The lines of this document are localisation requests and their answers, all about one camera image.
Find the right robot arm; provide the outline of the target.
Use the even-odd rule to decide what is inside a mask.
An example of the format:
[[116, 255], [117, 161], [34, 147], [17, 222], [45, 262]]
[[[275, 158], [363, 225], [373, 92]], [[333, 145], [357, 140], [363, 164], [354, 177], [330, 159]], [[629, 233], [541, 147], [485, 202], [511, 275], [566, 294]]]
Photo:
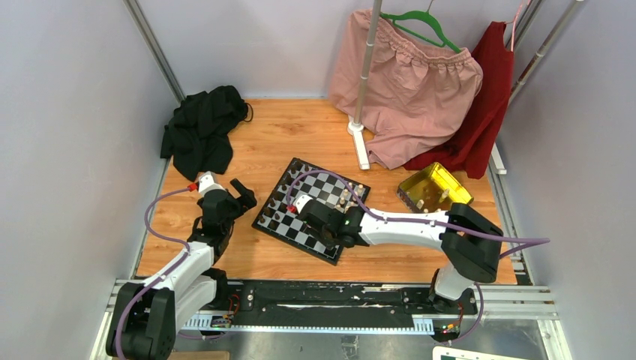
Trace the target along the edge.
[[449, 312], [474, 283], [497, 279], [502, 232], [468, 205], [454, 203], [448, 211], [418, 214], [362, 205], [339, 211], [301, 195], [291, 207], [327, 248], [398, 244], [443, 252], [448, 263], [436, 271], [428, 293], [429, 305], [438, 313]]

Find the yellow metal tray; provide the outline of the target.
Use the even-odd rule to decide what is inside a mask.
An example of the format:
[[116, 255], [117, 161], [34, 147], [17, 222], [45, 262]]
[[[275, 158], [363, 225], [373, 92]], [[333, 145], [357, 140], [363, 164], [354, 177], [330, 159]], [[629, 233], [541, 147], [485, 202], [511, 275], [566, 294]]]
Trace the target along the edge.
[[447, 211], [453, 203], [470, 205], [474, 200], [473, 195], [438, 162], [402, 181], [396, 194], [414, 213]]

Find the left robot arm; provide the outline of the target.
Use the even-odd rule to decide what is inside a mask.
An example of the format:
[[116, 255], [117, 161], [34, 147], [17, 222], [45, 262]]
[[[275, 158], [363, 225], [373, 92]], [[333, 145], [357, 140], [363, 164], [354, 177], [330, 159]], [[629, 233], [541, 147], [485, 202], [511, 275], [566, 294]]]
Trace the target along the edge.
[[257, 205], [254, 192], [234, 178], [233, 196], [211, 172], [187, 186], [201, 196], [200, 217], [178, 255], [141, 283], [118, 291], [105, 350], [119, 359], [168, 359], [184, 324], [203, 306], [224, 308], [230, 300], [225, 271], [214, 264], [227, 249], [235, 221]]

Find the black white chessboard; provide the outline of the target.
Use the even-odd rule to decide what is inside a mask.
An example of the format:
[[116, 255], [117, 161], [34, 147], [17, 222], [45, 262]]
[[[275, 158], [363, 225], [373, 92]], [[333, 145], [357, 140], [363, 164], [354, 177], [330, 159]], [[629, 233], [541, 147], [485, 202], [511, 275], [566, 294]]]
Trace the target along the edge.
[[[290, 170], [294, 166], [298, 170], [295, 175], [291, 175]], [[281, 191], [282, 185], [289, 186], [286, 193]], [[337, 208], [343, 211], [347, 206], [356, 204], [353, 195], [349, 192], [344, 206], [339, 206], [338, 202], [344, 189], [346, 186], [338, 180], [338, 175], [328, 173], [320, 166], [294, 157], [255, 217], [252, 227], [313, 257], [336, 265], [344, 248], [340, 246], [331, 250], [326, 249], [310, 236], [306, 224], [298, 219], [296, 213], [287, 208], [287, 194], [290, 194], [293, 200], [300, 194], [307, 194], [332, 209]], [[269, 206], [270, 200], [277, 202], [277, 208]], [[265, 223], [258, 222], [261, 215], [265, 217]]]

